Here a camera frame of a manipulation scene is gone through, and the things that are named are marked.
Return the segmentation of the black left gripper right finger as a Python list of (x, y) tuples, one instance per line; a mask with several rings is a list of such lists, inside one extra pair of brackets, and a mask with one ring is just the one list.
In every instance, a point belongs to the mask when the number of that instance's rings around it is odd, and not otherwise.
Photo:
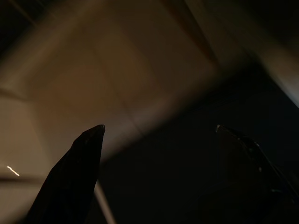
[(259, 144), (242, 132), (218, 125), (222, 174), (240, 189), (245, 224), (297, 224), (299, 178), (272, 163)]

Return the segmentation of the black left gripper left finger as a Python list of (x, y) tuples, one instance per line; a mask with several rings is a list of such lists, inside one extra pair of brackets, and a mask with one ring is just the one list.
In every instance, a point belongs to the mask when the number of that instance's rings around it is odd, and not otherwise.
[(83, 224), (100, 167), (104, 125), (78, 136), (51, 169), (28, 211), (26, 224)]

